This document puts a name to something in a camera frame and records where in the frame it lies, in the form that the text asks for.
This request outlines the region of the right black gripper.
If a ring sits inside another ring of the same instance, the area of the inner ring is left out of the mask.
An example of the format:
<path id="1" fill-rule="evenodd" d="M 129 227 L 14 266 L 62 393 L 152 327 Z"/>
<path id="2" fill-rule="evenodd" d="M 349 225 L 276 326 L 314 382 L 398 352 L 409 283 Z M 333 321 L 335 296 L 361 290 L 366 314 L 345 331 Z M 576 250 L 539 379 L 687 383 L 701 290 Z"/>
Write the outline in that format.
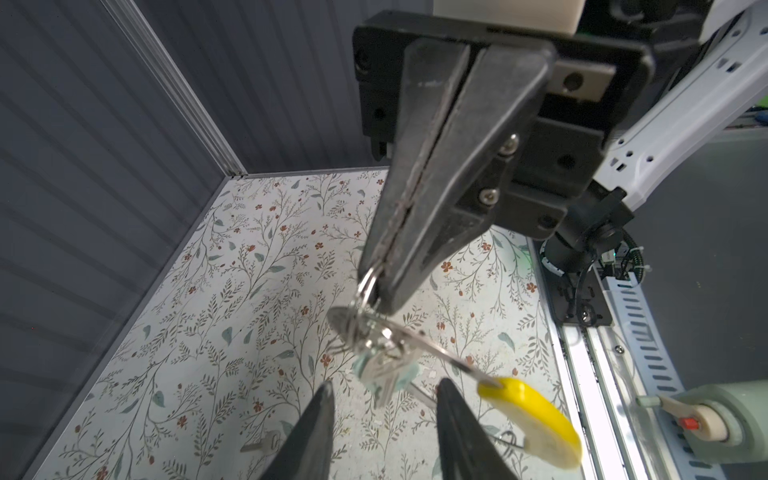
<path id="1" fill-rule="evenodd" d="M 393 158 L 358 267 L 384 315 L 492 225 L 551 236 L 653 71 L 636 42 L 400 11 L 353 53 L 364 133 Z"/>

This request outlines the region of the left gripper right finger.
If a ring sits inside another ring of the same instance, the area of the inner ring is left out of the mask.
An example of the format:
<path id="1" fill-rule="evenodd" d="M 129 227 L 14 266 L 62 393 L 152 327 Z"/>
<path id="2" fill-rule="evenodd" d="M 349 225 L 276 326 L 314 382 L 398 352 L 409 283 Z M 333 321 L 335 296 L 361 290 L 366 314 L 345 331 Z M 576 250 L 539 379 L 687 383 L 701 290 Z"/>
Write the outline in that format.
<path id="1" fill-rule="evenodd" d="M 437 385 L 436 428 L 443 479 L 518 479 L 448 378 Z"/>

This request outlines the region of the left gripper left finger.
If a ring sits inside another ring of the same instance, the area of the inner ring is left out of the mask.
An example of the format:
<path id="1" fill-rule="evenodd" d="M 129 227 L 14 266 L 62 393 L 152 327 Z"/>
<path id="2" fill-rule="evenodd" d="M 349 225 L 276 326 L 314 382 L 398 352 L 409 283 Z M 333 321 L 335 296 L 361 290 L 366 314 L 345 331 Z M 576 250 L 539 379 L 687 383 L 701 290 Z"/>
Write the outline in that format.
<path id="1" fill-rule="evenodd" d="M 334 420 L 333 385 L 325 381 L 313 395 L 261 479 L 329 479 Z"/>

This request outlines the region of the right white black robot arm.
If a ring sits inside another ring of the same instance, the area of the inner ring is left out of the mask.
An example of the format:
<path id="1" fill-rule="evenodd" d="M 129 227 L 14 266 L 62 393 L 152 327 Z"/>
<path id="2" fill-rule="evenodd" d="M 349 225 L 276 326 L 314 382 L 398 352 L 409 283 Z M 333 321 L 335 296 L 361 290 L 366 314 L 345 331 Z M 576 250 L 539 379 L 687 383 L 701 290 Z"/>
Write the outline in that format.
<path id="1" fill-rule="evenodd" d="M 353 34 L 362 129 L 391 167 L 359 306 L 398 311 L 493 225 L 562 273 L 767 92 L 763 1 L 439 1 Z"/>

